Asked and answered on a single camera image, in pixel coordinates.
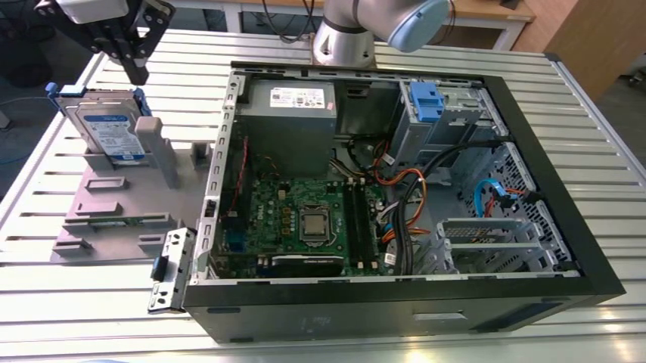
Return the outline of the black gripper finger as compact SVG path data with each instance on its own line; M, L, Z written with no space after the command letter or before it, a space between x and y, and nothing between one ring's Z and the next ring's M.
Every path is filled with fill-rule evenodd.
M159 44L163 34L170 26L171 20L177 13L177 8L166 1L142 1L137 20L143 20L147 24L149 31L142 36L138 29L135 29L135 50L134 62L135 71L131 76L131 83L134 85L145 85L149 78L149 71L146 68L147 59Z
M118 61L131 81L137 1L41 1L35 13L86 49Z

